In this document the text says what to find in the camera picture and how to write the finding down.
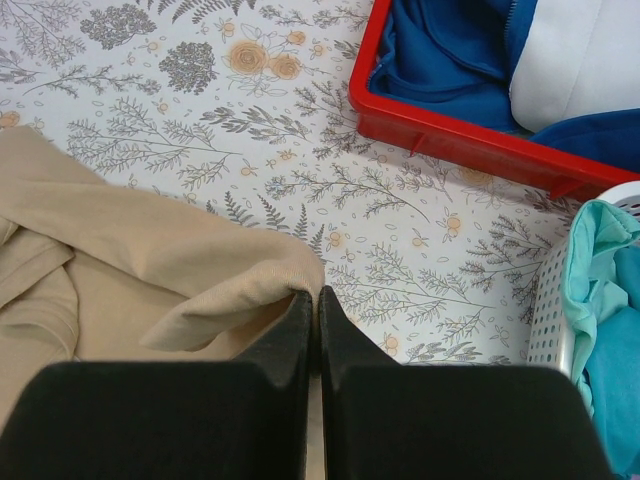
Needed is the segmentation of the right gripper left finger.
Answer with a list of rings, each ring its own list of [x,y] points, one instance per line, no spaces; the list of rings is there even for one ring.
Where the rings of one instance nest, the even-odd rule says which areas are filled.
[[[2,432],[2,477],[303,478],[312,320],[299,292],[228,361],[44,368]]]

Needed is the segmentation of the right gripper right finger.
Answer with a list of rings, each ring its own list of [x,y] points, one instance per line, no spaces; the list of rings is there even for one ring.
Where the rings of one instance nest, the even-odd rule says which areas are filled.
[[[549,368],[403,366],[319,300],[330,479],[608,479],[577,389]]]

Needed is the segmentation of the beige t shirt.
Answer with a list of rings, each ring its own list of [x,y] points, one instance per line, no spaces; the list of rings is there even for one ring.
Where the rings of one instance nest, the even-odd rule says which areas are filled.
[[[106,183],[28,127],[1,135],[1,413],[66,361],[216,361],[324,267],[303,241]]]

